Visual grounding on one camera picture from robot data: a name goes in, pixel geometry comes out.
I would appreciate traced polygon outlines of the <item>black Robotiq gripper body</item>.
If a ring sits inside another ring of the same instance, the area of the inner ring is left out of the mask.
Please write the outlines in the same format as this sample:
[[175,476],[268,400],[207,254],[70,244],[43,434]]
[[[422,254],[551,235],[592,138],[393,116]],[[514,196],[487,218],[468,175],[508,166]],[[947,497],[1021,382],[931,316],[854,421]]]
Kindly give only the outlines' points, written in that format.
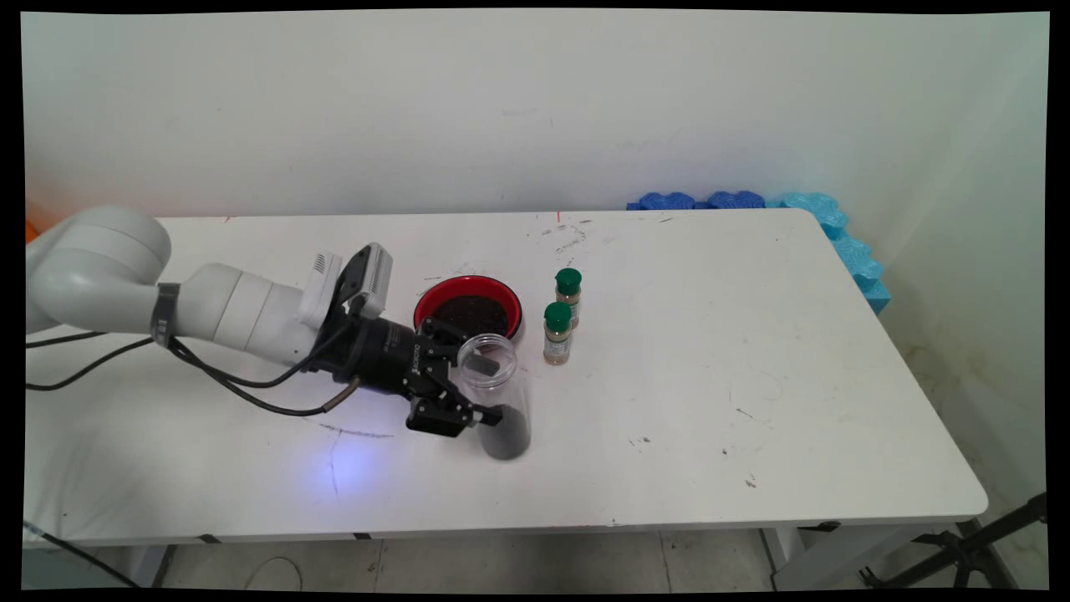
[[333,314],[314,343],[314,372],[325,372],[341,384],[357,380],[364,388],[404,397],[408,380],[446,385],[448,365],[422,365],[418,350],[418,329],[387,319]]

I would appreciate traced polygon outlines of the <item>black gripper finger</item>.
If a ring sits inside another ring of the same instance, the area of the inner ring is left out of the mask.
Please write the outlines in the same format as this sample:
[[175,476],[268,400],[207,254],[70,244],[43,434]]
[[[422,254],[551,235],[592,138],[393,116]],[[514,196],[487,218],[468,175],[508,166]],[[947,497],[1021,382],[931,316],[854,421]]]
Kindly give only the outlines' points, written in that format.
[[479,344],[469,344],[471,336],[439,319],[423,319],[418,324],[418,360],[422,365],[445,362],[455,369],[469,370],[480,377],[496,377],[501,362],[486,357]]
[[504,418],[503,411],[474,403],[450,382],[408,380],[406,399],[410,403],[406,428],[437,436],[455,438],[467,428],[494,427]]

